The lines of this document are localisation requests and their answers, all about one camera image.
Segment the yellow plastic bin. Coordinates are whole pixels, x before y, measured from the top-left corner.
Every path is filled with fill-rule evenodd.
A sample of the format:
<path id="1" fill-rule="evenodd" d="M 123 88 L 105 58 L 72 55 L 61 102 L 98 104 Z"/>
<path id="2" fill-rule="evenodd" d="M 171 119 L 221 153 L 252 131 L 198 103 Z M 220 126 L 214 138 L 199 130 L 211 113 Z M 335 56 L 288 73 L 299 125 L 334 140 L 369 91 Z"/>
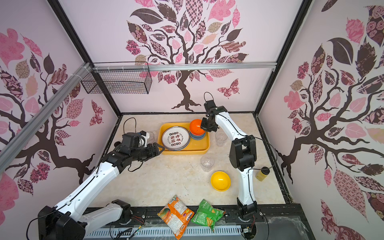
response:
<path id="1" fill-rule="evenodd" d="M 168 130 L 171 127 L 183 127 L 186 130 L 190 130 L 190 123 L 188 122 L 180 122 L 180 123 L 165 123 L 160 127 L 159 135 L 157 139 L 157 143 L 166 146 L 163 141 L 162 137 L 166 130 Z M 163 152 L 163 155 L 203 155 L 205 154 L 208 149 L 210 148 L 210 135 L 208 133 L 205 134 L 205 136 L 201 140 L 194 140 L 190 138 L 189 144 L 180 151 L 171 151 L 168 149 L 165 149 Z"/>

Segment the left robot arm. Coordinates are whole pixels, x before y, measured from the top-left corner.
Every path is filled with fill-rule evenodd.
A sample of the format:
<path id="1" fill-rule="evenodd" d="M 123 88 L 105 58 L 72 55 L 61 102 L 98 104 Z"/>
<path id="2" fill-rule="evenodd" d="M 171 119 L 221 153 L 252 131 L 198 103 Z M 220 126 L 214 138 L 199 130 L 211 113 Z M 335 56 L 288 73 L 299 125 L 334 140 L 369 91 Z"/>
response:
<path id="1" fill-rule="evenodd" d="M 144 163 L 159 156 L 165 147 L 149 144 L 147 132 L 127 133 L 106 154 L 99 166 L 79 187 L 54 207 L 44 207 L 38 214 L 39 239 L 82 240 L 93 231 L 113 222 L 123 225 L 132 218 L 130 204 L 114 200 L 91 213 L 86 209 L 101 191 L 132 162 Z"/>

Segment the clear cup of bin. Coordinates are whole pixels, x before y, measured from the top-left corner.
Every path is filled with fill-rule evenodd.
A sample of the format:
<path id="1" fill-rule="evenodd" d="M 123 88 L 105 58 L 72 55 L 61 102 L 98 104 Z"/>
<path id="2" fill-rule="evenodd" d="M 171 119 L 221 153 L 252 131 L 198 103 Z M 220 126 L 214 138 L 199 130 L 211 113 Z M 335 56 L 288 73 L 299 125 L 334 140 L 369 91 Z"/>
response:
<path id="1" fill-rule="evenodd" d="M 156 142 L 156 136 L 154 132 L 147 132 L 147 144 L 153 144 Z"/>
<path id="2" fill-rule="evenodd" d="M 224 131 L 217 131 L 215 133 L 215 138 L 216 138 L 216 144 L 218 147 L 223 147 L 228 140 L 228 136 Z"/>

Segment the clear cup left of bin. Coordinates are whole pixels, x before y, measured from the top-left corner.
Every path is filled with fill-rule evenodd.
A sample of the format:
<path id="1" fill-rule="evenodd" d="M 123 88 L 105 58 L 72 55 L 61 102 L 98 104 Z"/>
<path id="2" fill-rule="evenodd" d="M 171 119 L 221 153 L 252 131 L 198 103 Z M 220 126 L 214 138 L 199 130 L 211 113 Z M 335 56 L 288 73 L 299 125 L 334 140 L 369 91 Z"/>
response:
<path id="1" fill-rule="evenodd" d="M 154 132 L 147 132 L 147 144 L 153 144 L 156 142 L 156 136 Z"/>

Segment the yellow bowl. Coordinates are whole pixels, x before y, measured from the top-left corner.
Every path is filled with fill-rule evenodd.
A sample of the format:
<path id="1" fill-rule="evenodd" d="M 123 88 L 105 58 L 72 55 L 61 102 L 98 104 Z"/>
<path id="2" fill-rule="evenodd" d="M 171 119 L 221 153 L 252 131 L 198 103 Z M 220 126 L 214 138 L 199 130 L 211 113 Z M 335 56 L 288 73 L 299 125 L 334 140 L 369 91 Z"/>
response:
<path id="1" fill-rule="evenodd" d="M 225 192 L 231 186 L 231 178 L 225 172 L 214 172 L 211 176 L 211 185 L 216 191 Z"/>

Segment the orange snack bag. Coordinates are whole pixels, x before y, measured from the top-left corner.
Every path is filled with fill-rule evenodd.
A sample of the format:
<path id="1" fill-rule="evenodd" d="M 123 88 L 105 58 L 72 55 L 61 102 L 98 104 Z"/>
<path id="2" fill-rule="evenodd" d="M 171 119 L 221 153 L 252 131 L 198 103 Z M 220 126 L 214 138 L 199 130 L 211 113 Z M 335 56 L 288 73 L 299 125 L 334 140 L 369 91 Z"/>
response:
<path id="1" fill-rule="evenodd" d="M 175 238 L 180 240 L 195 212 L 175 195 L 157 215 L 171 229 Z"/>

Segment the yellow jar black lid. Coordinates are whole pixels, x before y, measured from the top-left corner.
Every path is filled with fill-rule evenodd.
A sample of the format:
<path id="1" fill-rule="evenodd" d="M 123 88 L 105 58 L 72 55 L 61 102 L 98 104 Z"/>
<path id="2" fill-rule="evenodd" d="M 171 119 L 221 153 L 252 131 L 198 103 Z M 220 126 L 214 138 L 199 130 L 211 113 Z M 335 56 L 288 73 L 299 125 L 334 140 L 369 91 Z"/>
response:
<path id="1" fill-rule="evenodd" d="M 262 182 L 270 174 L 270 169 L 268 167 L 262 167 L 259 169 L 259 172 L 256 174 L 256 179 Z"/>

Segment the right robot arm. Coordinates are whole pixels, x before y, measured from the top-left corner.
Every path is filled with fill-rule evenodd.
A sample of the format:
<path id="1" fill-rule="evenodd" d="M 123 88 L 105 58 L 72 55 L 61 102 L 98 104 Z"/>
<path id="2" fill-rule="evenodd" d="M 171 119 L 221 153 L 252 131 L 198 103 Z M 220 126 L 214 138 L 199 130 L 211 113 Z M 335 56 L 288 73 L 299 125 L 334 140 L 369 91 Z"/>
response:
<path id="1" fill-rule="evenodd" d="M 216 106 L 213 100 L 206 101 L 204 107 L 206 117 L 202 119 L 201 128 L 206 132 L 217 132 L 221 129 L 232 141 L 229 159 L 240 176 L 238 214 L 243 220 L 249 219 L 258 210 L 252 180 L 257 160 L 256 139 L 252 135 L 247 135 L 235 124 L 225 107 Z"/>

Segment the clear cup near bowls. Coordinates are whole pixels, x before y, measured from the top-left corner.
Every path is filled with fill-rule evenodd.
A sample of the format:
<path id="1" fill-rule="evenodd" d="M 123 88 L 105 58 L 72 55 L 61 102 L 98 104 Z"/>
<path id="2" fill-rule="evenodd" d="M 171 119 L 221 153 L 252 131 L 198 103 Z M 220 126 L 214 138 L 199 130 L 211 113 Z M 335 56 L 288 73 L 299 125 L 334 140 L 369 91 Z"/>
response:
<path id="1" fill-rule="evenodd" d="M 215 159 L 211 155 L 204 155 L 201 158 L 201 167 L 204 172 L 210 172 L 215 164 Z"/>

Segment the clear cup right of bin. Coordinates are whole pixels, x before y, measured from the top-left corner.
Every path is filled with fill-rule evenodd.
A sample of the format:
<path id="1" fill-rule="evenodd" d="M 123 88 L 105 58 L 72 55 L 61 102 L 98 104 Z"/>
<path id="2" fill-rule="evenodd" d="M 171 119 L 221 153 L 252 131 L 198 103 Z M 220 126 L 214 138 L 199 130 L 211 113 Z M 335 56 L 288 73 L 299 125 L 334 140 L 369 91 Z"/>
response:
<path id="1" fill-rule="evenodd" d="M 217 131 L 215 133 L 215 138 L 216 138 L 216 144 L 218 147 L 223 147 L 228 140 L 228 136 L 224 131 Z"/>

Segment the orange bowl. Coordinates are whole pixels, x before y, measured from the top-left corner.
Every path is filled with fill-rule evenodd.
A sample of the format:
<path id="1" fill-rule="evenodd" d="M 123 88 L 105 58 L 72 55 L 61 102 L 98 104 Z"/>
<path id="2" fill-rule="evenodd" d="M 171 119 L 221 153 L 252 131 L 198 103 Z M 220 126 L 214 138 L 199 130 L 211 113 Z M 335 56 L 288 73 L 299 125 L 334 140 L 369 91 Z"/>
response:
<path id="1" fill-rule="evenodd" d="M 202 120 L 195 119 L 190 122 L 190 132 L 195 136 L 201 136 L 205 133 L 205 130 L 202 129 Z"/>

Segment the green snack bag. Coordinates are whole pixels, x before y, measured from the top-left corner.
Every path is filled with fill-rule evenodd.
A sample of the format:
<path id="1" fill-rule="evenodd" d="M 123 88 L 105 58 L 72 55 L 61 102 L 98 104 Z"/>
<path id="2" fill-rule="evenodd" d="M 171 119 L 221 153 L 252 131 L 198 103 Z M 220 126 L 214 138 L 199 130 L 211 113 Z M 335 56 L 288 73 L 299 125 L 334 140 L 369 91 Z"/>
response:
<path id="1" fill-rule="evenodd" d="M 215 224 L 219 221 L 226 211 L 214 208 L 209 202 L 203 199 L 198 207 L 197 212 L 191 222 L 197 225 L 209 227 L 212 232 L 215 231 Z"/>

